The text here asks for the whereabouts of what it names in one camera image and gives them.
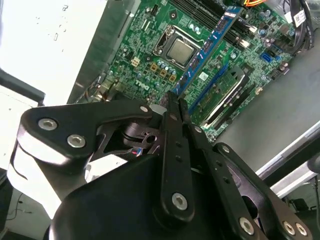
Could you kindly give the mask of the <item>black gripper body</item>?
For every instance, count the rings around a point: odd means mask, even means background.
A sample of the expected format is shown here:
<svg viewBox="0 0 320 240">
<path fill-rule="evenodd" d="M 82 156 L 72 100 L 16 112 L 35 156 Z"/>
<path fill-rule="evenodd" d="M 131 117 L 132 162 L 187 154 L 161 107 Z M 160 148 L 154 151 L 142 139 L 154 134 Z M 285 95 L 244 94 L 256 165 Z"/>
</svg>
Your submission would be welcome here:
<svg viewBox="0 0 320 240">
<path fill-rule="evenodd" d="M 48 230 L 51 240 L 221 240 L 207 201 L 214 190 L 195 156 L 190 155 L 194 210 L 181 221 L 161 213 L 159 160 L 141 156 L 72 192 L 62 202 Z"/>
</svg>

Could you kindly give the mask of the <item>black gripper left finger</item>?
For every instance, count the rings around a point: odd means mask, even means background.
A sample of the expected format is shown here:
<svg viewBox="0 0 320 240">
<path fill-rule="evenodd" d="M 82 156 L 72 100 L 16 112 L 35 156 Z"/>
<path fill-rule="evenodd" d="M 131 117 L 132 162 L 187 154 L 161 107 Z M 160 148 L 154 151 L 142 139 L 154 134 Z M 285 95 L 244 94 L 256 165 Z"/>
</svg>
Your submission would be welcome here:
<svg viewBox="0 0 320 240">
<path fill-rule="evenodd" d="M 21 116 L 21 148 L 64 175 L 78 175 L 90 162 L 109 155 L 144 150 L 158 163 L 156 206 L 185 221 L 194 211 L 188 140 L 187 102 L 168 91 L 163 113 L 128 98 L 107 102 L 42 106 Z"/>
</svg>

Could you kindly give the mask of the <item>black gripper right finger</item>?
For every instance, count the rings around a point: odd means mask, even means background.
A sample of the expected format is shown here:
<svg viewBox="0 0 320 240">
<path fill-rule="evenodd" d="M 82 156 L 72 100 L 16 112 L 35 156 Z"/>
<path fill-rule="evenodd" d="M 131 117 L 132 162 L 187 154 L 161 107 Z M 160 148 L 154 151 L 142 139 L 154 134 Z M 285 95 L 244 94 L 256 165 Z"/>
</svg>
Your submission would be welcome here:
<svg viewBox="0 0 320 240">
<path fill-rule="evenodd" d="M 188 105 L 179 99 L 191 153 L 201 166 L 207 186 L 211 217 L 221 230 L 221 240 L 311 240 L 306 224 L 224 143 L 211 145 L 204 131 L 191 122 Z"/>
</svg>

